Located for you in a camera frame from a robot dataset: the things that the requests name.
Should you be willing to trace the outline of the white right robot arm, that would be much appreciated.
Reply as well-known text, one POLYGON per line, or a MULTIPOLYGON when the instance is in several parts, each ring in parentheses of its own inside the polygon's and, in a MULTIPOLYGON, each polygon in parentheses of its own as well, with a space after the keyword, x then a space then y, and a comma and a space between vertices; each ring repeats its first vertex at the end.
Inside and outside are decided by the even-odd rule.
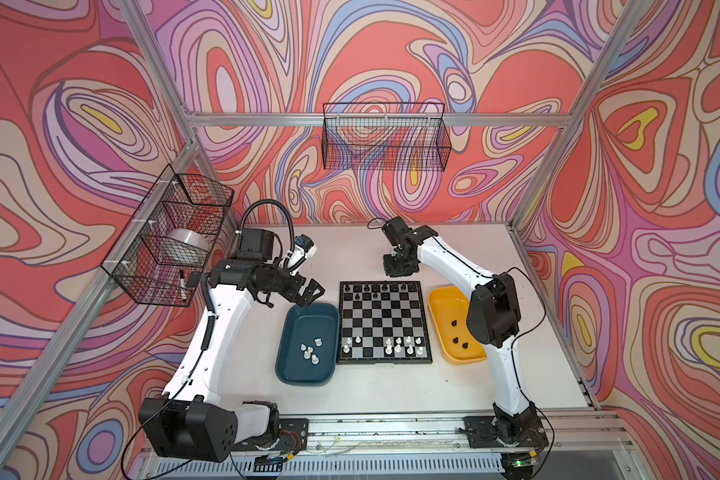
POLYGON ((385 274, 411 276, 424 264, 457 287, 468 300, 466 326, 483 350, 494 386, 493 428, 503 445, 535 440, 549 445, 535 403, 525 393, 522 369, 516 359, 521 336, 521 311, 515 280, 508 272, 496 274, 452 249, 429 226, 409 227, 400 217, 383 223, 393 247, 383 256, 385 274))

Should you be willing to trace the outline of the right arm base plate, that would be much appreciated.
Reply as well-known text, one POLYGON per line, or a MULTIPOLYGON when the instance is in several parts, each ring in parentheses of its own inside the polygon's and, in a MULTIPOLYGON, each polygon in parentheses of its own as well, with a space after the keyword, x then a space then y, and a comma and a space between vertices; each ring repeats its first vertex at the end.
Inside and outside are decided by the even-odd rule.
POLYGON ((519 448, 541 450, 549 445, 539 417, 466 416, 459 432, 470 448, 519 448))

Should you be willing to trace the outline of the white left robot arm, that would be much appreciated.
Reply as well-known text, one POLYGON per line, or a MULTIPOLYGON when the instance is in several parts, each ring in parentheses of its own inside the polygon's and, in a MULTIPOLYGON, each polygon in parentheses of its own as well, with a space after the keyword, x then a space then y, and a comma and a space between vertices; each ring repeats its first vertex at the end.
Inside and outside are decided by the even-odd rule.
POLYGON ((200 286, 205 310, 190 346, 162 394, 143 401, 138 420, 158 456, 221 462, 239 444, 272 444, 281 436, 276 404, 221 404, 222 373, 243 321, 255 304, 269 306, 273 293, 306 307, 325 289, 273 263, 234 259, 218 263, 200 286))

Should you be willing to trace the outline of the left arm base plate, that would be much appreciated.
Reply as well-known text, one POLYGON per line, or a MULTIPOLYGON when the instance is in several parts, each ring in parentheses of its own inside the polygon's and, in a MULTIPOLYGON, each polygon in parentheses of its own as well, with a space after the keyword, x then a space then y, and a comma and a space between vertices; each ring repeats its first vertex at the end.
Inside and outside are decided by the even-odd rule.
POLYGON ((264 434, 238 442, 233 452, 298 453, 308 444, 309 420, 307 418, 281 418, 276 426, 269 426, 264 434))

